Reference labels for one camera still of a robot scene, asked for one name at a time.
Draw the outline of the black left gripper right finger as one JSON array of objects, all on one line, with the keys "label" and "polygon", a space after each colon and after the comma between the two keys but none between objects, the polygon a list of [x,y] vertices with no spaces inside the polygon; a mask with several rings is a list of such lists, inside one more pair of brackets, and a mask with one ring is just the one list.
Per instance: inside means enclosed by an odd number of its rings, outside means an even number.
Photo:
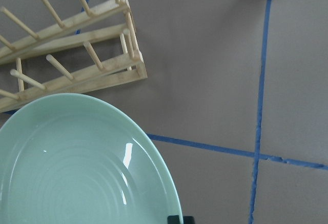
[{"label": "black left gripper right finger", "polygon": [[195,218],[193,216],[184,216],[183,223],[184,224],[196,224]]}]

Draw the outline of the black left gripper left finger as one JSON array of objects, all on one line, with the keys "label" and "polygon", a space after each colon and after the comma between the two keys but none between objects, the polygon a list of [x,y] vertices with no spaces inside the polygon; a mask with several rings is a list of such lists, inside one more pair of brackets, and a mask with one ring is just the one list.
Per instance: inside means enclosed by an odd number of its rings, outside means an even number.
[{"label": "black left gripper left finger", "polygon": [[167,224],[180,224],[178,215],[170,215],[167,217]]}]

